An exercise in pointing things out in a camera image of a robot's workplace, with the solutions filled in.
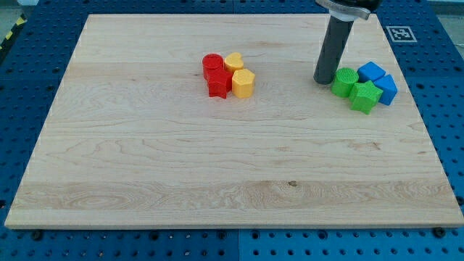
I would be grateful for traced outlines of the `robot arm flange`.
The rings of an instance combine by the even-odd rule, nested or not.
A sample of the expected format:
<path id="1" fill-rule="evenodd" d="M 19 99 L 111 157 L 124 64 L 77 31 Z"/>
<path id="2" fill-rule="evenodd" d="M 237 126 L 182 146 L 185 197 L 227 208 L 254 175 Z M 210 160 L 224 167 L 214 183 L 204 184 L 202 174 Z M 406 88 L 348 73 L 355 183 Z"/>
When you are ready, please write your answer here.
<path id="1" fill-rule="evenodd" d="M 332 17 L 343 22 L 352 22 L 358 18 L 367 20 L 382 2 L 382 0 L 315 0 L 315 3 L 326 8 Z"/>

